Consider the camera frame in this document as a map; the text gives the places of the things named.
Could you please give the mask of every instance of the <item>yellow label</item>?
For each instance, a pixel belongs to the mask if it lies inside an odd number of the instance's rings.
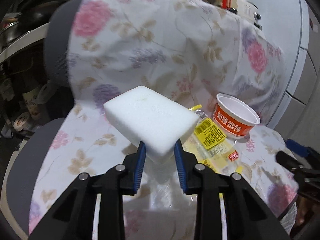
[[[202,107],[202,105],[196,105],[196,106],[190,107],[189,110],[196,111],[196,110],[200,109],[201,107]]]
[[[195,128],[194,133],[206,150],[212,148],[226,138],[226,135],[210,118],[204,119]]]

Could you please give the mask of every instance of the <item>cookware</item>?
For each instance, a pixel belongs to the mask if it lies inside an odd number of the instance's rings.
[[[7,13],[2,22],[0,23],[0,31],[2,29],[4,29],[5,27],[7,27],[10,23],[14,23],[14,22],[17,22],[18,21],[18,16],[20,15],[21,13]]]
[[[51,1],[33,7],[31,10],[23,12],[18,16],[25,32],[34,30],[35,28],[49,22],[54,11],[65,1]]]
[[[8,24],[2,31],[0,31],[0,52],[2,48],[9,46],[13,41],[24,34],[19,22]]]

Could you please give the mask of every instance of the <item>red paper cup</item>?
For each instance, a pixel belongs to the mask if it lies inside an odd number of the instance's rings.
[[[230,138],[243,138],[255,125],[260,124],[257,113],[239,99],[217,94],[217,104],[213,114],[214,122]]]

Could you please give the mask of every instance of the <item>metal screw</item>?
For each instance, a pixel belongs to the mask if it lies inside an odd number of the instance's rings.
[[[196,170],[198,170],[198,171],[203,171],[204,168],[205,168],[205,166],[204,166],[202,163],[197,163],[197,164],[195,165],[195,168],[196,168]]]
[[[254,19],[255,19],[256,21],[258,21],[258,20],[261,19],[261,15],[258,14],[258,13],[256,13],[256,12],[253,14],[253,16],[254,16]]]
[[[79,175],[80,180],[86,180],[87,178],[88,178],[88,173],[83,172]]]
[[[116,170],[117,170],[117,171],[124,171],[124,170],[125,170],[125,166],[124,166],[123,164],[118,164],[118,165],[116,166]]]
[[[233,179],[235,180],[241,180],[242,176],[239,173],[233,173],[232,174]]]

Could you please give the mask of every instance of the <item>white foam block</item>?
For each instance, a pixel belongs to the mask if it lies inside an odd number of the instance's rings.
[[[144,86],[119,95],[104,105],[108,121],[138,147],[143,141],[148,157],[163,163],[173,154],[178,139],[184,143],[199,116]]]

